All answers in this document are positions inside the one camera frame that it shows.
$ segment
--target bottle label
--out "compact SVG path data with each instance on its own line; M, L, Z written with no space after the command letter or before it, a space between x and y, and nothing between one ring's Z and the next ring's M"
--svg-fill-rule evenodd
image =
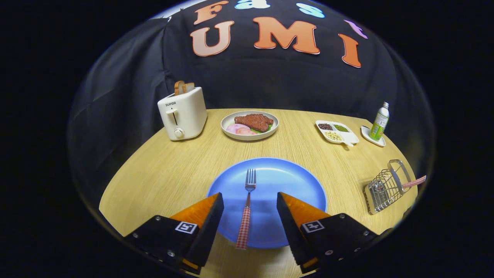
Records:
M386 126L386 124L388 123L388 118L386 118L383 115L381 115L381 114L378 113L374 122L377 125L379 125L380 127L383 127L384 128Z
M369 137L375 141L379 141L384 133L384 128L386 127L388 120L389 118L378 113L374 124L372 125L372 129L370 130Z

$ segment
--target plate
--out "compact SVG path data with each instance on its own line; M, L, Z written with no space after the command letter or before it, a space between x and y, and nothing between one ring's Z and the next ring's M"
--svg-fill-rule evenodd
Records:
M367 139L367 141L371 141L372 143L378 145L378 146L381 146L381 147L384 147L386 146L386 141L384 141L384 137L381 137L381 139L379 139L379 141L375 141L373 139L371 139L369 137L369 132L371 131L370 128L368 127L365 127L365 126L361 126L360 127L360 131L362 132L362 136Z
M264 116L266 116L270 119L273 119L273 126L271 127L270 130L268 130L264 133L256 134L256 135L241 135L241 134L235 134L235 133L230 133L230 132L226 131L227 127L229 127L230 125L235 123L235 117L246 116L249 114L263 114ZM280 121L278 120L278 118L276 118L274 115L272 115L270 113L262 112L262 111L249 110L249 111L235 112L233 114L230 114L230 115L224 117L223 120L221 120L221 129L223 130L223 132L226 135L228 135L229 137L231 137L233 139L242 140L242 141L254 141L254 140L264 139L266 137L273 135L274 132L276 132L276 129L278 129L279 124L280 124Z
M256 187L250 194L250 229L247 246L273 249L288 246L285 230L276 209L278 192L298 198L320 210L327 210L326 194L314 175L287 160L262 157L237 163L221 173L211 184L207 196L221 192L224 210L218 232L237 241L240 221L247 199L247 169L256 170Z
M323 129L321 129L319 127L319 124L329 124L333 128L333 130L332 131L323 130ZM337 130L334 127L334 125L342 126L342 127L346 128L348 130L348 132L339 131L339 130ZM319 131L323 134L324 138L326 138L326 140L328 140L329 142L337 143L337 144L343 143L343 141L337 141L337 140L333 140L333 139L328 138L324 134L324 132L335 132L338 135L340 135L345 141L350 142L352 144L357 144L358 142L360 142L360 140L357 137L357 135L348 126L346 126L345 124L342 124L342 123L339 123L339 122L330 122L330 121L321 121L321 120L318 120L318 121L316 121L316 126L319 129Z

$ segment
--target meat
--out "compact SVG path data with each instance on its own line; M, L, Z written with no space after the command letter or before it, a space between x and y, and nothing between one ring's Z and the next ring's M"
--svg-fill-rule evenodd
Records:
M269 129L269 125L272 125L274 122L262 114L249 114L247 116L235 117L235 123L246 125L260 132L266 132Z

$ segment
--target dark background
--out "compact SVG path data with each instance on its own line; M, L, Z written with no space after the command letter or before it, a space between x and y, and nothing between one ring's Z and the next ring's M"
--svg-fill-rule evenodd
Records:
M72 98L99 55L178 1L11 1L1 6L6 101L2 207L7 277L169 277L90 215L72 184L65 128ZM328 6L383 38L421 81L438 127L434 175L417 208L345 277L484 276L490 195L487 11L480 3L334 1Z

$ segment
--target red checkered handle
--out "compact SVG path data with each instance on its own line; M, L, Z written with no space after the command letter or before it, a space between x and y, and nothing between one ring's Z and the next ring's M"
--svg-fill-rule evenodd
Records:
M250 225L250 208L244 208L244 214L242 214L242 222L240 223L239 237L237 237L236 249L245 250L247 249L247 239L248 239L248 227Z
M406 184L403 185L403 188L412 187L414 185L419 185L419 184L423 183L426 178L427 178L427 175L426 176L423 176L422 178L420 178L418 180L415 180L413 182L406 183Z

